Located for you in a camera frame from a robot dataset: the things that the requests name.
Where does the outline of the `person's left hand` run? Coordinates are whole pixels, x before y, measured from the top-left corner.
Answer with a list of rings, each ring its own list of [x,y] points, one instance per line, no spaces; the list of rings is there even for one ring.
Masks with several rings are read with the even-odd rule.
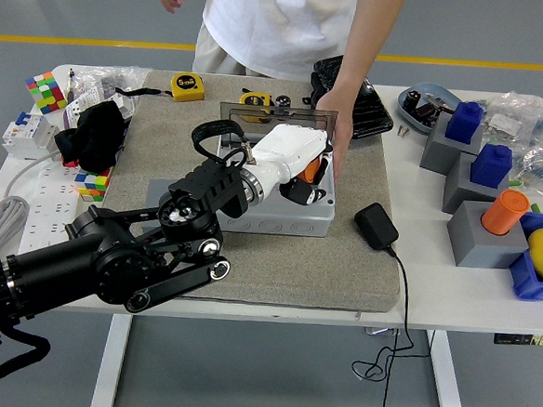
[[[338,114],[333,132],[333,168],[334,180],[337,181],[348,154],[353,133],[352,111],[357,91],[334,85],[317,102],[316,109]]]

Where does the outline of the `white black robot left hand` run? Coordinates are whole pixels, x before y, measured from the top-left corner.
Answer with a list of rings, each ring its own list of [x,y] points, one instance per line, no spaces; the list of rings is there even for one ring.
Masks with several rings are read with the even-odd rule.
[[[302,172],[328,145],[325,130],[301,125],[278,124],[254,148],[254,163],[240,171],[247,201],[258,205],[276,185],[286,184]]]

